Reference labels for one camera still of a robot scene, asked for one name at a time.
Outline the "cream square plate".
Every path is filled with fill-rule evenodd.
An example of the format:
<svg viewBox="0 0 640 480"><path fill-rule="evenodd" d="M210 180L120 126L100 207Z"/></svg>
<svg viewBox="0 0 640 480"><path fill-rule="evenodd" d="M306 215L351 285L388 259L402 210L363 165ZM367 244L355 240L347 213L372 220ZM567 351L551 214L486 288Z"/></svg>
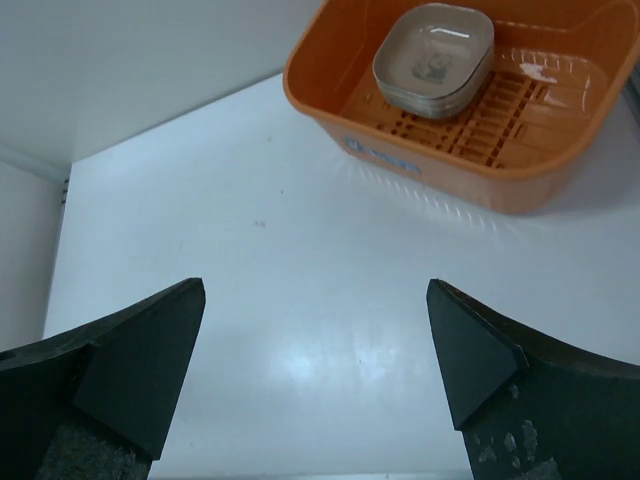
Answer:
<svg viewBox="0 0 640 480"><path fill-rule="evenodd" d="M461 113L480 92L494 63L490 47L477 62L451 54L424 54L411 64L386 73L374 61L374 79L384 99L394 107L433 120Z"/></svg>

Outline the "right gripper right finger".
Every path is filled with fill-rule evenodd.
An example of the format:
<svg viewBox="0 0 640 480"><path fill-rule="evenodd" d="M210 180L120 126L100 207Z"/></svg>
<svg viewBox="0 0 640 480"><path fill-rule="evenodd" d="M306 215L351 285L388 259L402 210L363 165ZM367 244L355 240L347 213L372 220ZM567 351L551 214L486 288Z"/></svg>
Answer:
<svg viewBox="0 0 640 480"><path fill-rule="evenodd" d="M638 478L638 366L557 340L440 279L426 303L474 478Z"/></svg>

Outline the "brown square plate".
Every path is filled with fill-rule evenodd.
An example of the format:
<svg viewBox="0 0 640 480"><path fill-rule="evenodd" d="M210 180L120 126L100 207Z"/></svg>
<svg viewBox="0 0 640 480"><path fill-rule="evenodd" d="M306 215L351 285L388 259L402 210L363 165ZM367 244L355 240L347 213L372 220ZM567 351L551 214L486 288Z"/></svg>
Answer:
<svg viewBox="0 0 640 480"><path fill-rule="evenodd" d="M485 13L426 3L402 15L374 56L376 83L387 95L435 101L473 91L494 58L494 24Z"/></svg>

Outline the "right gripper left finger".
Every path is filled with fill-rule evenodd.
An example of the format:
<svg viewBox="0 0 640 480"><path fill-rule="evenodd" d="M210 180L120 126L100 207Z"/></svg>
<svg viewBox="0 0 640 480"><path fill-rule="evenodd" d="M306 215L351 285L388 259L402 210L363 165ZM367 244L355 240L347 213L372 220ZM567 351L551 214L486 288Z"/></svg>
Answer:
<svg viewBox="0 0 640 480"><path fill-rule="evenodd" d="M205 309L188 278L1 354L4 479L146 479L160 459Z"/></svg>

